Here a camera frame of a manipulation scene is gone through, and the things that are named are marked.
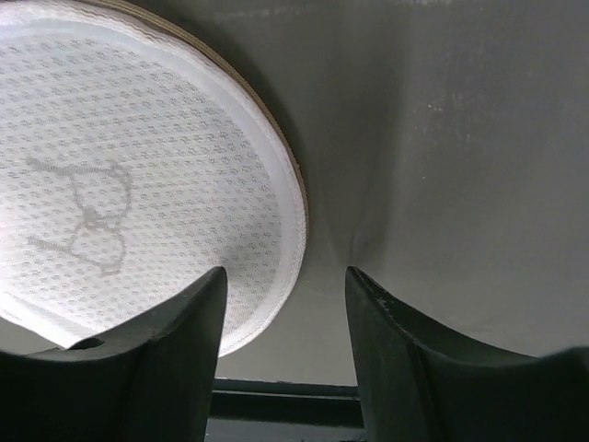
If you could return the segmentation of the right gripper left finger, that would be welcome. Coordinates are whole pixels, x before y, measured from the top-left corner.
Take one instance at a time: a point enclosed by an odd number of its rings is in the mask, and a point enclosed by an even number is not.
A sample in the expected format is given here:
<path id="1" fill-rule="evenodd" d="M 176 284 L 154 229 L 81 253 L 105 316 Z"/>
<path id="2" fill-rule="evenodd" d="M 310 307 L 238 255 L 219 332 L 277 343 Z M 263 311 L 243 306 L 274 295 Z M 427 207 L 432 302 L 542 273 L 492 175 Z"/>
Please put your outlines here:
<path id="1" fill-rule="evenodd" d="M 202 441 L 225 317 L 214 267 L 68 349 L 1 354 L 4 441 Z"/>

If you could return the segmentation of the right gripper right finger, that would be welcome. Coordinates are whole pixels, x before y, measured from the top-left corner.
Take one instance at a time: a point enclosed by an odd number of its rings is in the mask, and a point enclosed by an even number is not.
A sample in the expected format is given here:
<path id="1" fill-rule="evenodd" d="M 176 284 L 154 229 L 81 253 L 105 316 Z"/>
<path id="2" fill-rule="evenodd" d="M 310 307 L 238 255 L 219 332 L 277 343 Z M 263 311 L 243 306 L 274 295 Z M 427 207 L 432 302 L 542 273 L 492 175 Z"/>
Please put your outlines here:
<path id="1" fill-rule="evenodd" d="M 533 357 L 454 331 L 356 267 L 345 301 L 371 441 L 584 441 L 588 351 Z"/>

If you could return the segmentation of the white mesh laundry bag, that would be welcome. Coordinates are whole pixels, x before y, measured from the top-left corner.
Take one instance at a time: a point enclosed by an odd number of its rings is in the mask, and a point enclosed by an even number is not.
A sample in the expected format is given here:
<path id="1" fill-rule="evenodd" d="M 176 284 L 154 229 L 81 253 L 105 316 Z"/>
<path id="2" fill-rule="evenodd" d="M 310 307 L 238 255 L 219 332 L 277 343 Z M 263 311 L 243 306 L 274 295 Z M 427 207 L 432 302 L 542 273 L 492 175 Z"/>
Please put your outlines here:
<path id="1" fill-rule="evenodd" d="M 220 355 L 292 293 L 305 188 L 218 53 L 124 1 L 1 5 L 1 315 L 69 347 L 228 274 Z"/>

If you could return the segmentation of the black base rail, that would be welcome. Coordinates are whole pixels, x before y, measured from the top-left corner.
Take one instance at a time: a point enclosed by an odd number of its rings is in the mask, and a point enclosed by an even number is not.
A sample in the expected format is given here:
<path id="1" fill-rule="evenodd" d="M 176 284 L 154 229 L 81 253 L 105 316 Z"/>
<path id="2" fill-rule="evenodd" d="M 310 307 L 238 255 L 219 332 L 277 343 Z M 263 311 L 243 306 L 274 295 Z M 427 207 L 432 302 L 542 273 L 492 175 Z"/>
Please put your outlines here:
<path id="1" fill-rule="evenodd" d="M 350 386 L 214 381 L 206 441 L 365 441 Z"/>

